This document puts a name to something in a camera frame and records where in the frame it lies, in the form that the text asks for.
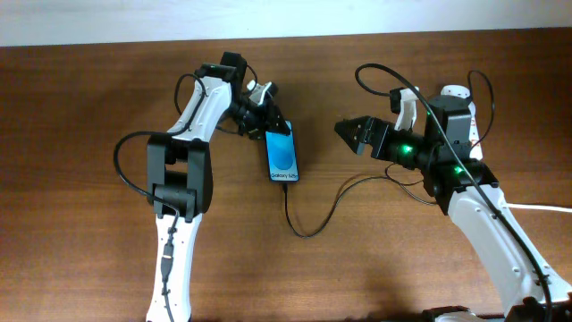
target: black bracket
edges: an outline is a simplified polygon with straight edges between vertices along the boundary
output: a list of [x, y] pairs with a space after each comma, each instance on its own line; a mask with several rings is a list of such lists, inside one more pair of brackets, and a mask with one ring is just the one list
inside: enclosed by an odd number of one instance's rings
[[[187, 163], [187, 173], [166, 169], [177, 161]], [[205, 213], [213, 197], [213, 170], [208, 143], [173, 140], [164, 135], [152, 135], [147, 142], [147, 191], [172, 203], [191, 222]], [[160, 202], [147, 199], [154, 212], [174, 215], [174, 211]]]

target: white cable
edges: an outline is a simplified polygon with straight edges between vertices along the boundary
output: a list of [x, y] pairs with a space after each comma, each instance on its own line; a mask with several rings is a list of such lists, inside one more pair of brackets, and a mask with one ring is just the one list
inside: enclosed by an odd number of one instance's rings
[[556, 206], [544, 206], [544, 205], [522, 205], [522, 204], [511, 204], [507, 203], [510, 208], [517, 209], [532, 209], [532, 210], [548, 210], [548, 211], [559, 211], [572, 214], [572, 208], [556, 207]]

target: green led light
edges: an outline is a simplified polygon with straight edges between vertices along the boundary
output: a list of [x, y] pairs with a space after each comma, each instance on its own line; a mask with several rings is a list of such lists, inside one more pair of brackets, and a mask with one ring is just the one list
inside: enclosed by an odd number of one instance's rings
[[409, 145], [404, 145], [403, 147], [401, 147], [401, 150], [403, 151], [403, 153], [407, 154], [413, 151], [413, 147], [410, 147]]

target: cable connector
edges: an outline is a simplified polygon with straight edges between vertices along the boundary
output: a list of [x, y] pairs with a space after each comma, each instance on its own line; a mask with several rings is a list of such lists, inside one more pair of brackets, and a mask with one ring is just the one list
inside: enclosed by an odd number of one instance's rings
[[172, 254], [174, 252], [174, 245], [171, 241], [168, 241], [163, 247], [163, 256], [161, 257], [161, 276], [163, 277], [163, 282], [166, 283], [169, 280], [169, 274], [172, 269]]

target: smartphone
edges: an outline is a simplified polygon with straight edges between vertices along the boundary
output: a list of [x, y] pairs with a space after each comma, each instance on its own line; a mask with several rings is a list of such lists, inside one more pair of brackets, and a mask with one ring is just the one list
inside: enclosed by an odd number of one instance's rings
[[290, 121], [286, 121], [286, 124], [290, 128], [290, 135], [266, 132], [268, 170], [270, 180], [273, 182], [297, 182], [299, 180], [294, 132]]

